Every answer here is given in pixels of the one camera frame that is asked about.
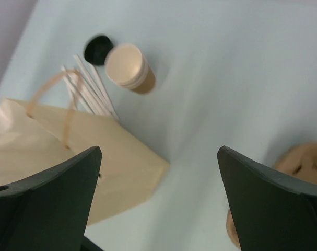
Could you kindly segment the beige paper takeout bag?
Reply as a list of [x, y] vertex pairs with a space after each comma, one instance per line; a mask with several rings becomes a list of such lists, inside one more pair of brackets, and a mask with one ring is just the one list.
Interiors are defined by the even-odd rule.
[[154, 193], [169, 163], [109, 116], [43, 105], [40, 98], [77, 70], [58, 73], [30, 101], [0, 101], [0, 186], [24, 179], [98, 146], [102, 152], [88, 225], [103, 221], [146, 201]]

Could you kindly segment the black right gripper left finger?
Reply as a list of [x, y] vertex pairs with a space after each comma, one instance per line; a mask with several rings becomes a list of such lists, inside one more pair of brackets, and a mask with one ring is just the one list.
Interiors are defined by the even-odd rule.
[[0, 186], [0, 250], [100, 250], [84, 232], [101, 160], [94, 146]]

